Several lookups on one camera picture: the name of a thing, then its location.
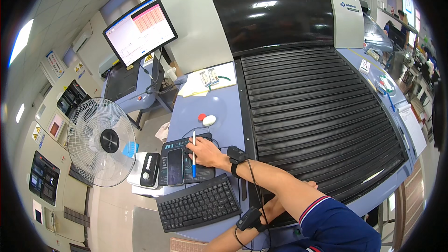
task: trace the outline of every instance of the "white pen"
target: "white pen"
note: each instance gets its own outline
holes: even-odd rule
[[[196,146],[196,132],[193,130],[193,145]],[[193,151],[193,178],[196,178],[196,157],[194,155],[194,151]]]

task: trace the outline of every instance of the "black keyboard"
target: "black keyboard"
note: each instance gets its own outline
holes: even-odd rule
[[[166,233],[206,226],[242,213],[226,174],[156,201]]]

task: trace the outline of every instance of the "mouse pad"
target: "mouse pad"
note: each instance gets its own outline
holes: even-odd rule
[[[211,141],[211,133],[202,133],[197,135],[198,137],[204,137]],[[205,180],[212,179],[215,177],[214,167],[205,167],[203,165],[196,165],[196,178],[193,178],[193,162],[185,152],[185,146],[189,142],[188,138],[182,138],[175,141],[166,142],[162,146],[162,151],[160,152],[160,167],[159,167],[159,185],[168,185],[168,151],[182,148],[182,159],[184,160],[184,181],[185,184],[198,183]]]

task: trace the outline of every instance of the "white cloth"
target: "white cloth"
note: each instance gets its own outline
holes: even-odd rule
[[[169,123],[170,122],[163,124],[160,127],[160,129],[155,133],[155,137],[160,139],[160,141],[163,142],[163,143],[165,143],[167,141],[167,138],[168,138]]]

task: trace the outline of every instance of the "red stripe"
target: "red stripe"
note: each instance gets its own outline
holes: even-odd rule
[[[330,196],[322,196],[318,199],[316,199],[310,206],[308,206],[308,208],[306,208],[306,210],[302,213],[302,215],[299,218],[299,224],[302,222],[303,216],[305,216],[305,214],[318,202],[320,202],[322,199],[328,198]]]
[[[320,250],[317,249],[316,247],[310,246],[310,248],[311,248],[313,251],[315,251],[315,252],[320,252]]]

